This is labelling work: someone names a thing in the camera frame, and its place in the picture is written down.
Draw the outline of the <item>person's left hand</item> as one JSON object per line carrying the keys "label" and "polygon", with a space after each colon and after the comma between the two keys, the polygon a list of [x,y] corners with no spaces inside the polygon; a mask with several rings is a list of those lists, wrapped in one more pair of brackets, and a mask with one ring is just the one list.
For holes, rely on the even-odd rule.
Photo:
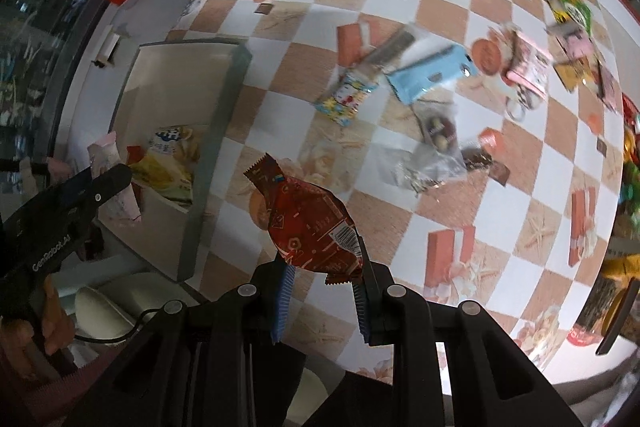
{"label": "person's left hand", "polygon": [[42,290],[44,300],[38,326],[27,320],[1,322],[1,354],[18,377],[32,383],[53,379],[50,369],[36,361],[34,352],[53,357],[66,349],[75,336],[74,322],[61,305],[51,275],[43,280]]}

